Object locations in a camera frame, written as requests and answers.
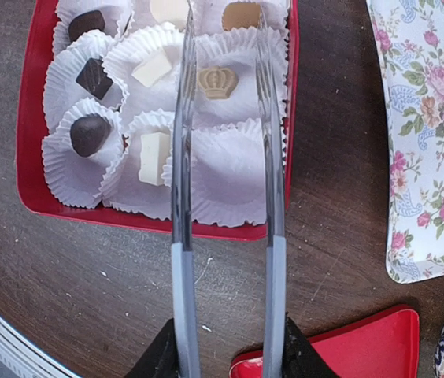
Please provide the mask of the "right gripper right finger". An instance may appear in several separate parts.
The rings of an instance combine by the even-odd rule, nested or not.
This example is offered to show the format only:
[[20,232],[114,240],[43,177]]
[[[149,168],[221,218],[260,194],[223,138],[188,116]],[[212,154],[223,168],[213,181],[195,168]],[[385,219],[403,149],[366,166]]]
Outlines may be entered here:
[[286,316],[283,377],[288,378],[338,378],[314,349],[296,323]]

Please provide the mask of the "white round chocolate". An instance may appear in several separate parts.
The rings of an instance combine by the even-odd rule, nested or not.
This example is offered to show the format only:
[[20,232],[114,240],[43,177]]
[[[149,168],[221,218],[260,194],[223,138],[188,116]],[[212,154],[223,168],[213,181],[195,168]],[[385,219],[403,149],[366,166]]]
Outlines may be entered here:
[[189,13],[187,0],[150,0],[150,13],[156,22],[169,22],[180,31],[186,27]]

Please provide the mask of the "dark chocolate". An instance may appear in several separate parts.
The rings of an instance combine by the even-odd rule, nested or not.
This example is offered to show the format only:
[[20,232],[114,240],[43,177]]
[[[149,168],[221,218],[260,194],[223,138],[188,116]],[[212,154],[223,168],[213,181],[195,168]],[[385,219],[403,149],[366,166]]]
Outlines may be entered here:
[[81,117],[70,128],[72,148],[80,157],[88,158],[101,149],[110,131],[110,123],[99,115]]
[[99,100],[102,100],[113,81],[107,76],[103,67],[102,60],[90,58],[76,77],[76,82],[89,94]]
[[71,42],[75,42],[81,35],[92,30],[103,32],[105,29],[105,19],[100,10],[91,10],[75,17],[68,26],[68,37]]

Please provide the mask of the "red square tin box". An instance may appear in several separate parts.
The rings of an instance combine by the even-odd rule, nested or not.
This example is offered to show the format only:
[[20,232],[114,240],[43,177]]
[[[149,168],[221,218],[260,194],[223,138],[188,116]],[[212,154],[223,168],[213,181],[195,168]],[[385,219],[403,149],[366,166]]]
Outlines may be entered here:
[[[36,1],[31,19],[24,67],[21,78],[20,94],[17,110],[17,190],[24,206],[33,213],[58,217],[72,221],[83,221],[122,228],[132,228],[148,232],[168,233],[172,222],[168,219],[150,218],[144,214],[125,213],[111,209],[109,204],[100,203],[94,209],[85,209],[62,205],[48,189],[44,173],[41,144],[47,136],[46,122],[41,106],[41,95],[45,82],[47,63],[53,58],[48,52],[47,43],[53,41],[54,6],[57,1]],[[294,137],[295,97],[297,91],[297,67],[299,49],[298,1],[289,1],[288,26],[290,26],[290,63],[287,77],[289,92],[288,118],[284,120],[285,135],[290,136],[284,150],[285,162],[292,162],[292,145]],[[165,111],[149,112],[135,117],[133,126],[172,126],[174,113]],[[194,236],[209,239],[226,239],[233,241],[255,241],[265,237],[264,225],[252,225],[249,222],[239,227],[222,227],[206,224],[194,224]]]

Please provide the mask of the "crown shaped brown chocolate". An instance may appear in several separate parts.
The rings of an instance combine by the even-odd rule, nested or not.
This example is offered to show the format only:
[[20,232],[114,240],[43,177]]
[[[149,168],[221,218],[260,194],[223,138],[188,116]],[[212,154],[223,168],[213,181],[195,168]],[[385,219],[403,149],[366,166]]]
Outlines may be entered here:
[[210,100],[225,100],[231,97],[239,78],[227,67],[214,66],[198,72],[198,86]]

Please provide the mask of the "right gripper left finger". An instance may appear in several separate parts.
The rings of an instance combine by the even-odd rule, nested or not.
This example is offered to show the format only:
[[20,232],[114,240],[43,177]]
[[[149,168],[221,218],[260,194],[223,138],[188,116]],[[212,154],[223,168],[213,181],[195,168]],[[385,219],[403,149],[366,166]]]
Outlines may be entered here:
[[174,320],[169,319],[125,378],[177,378],[178,352]]

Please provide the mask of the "metal serving tongs white handle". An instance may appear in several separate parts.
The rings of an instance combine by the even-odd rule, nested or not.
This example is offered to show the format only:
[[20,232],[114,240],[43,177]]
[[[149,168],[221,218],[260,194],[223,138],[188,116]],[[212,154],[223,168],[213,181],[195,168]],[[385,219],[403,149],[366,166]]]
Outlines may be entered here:
[[[194,295],[192,224],[267,231],[266,313],[286,316],[287,244],[283,171],[286,47],[266,21],[257,28],[196,35],[187,18],[172,129],[172,295],[181,377],[201,374]],[[198,72],[227,67],[231,97],[207,99]]]

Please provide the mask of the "red tin lid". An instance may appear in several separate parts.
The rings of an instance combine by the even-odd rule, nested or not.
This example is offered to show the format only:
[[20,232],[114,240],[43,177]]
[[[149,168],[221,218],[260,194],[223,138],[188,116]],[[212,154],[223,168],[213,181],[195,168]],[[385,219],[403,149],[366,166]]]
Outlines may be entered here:
[[[229,376],[283,376],[285,323],[285,315],[267,312],[263,350],[237,356]],[[417,376],[420,318],[407,305],[390,307],[307,340],[339,377]]]

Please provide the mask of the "brown round chocolate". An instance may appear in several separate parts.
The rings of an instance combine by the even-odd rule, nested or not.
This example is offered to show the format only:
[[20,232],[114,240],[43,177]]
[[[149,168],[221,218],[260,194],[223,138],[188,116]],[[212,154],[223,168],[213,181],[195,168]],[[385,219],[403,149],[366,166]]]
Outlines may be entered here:
[[256,2],[233,2],[227,4],[222,14],[222,28],[257,28],[260,23],[261,6]]

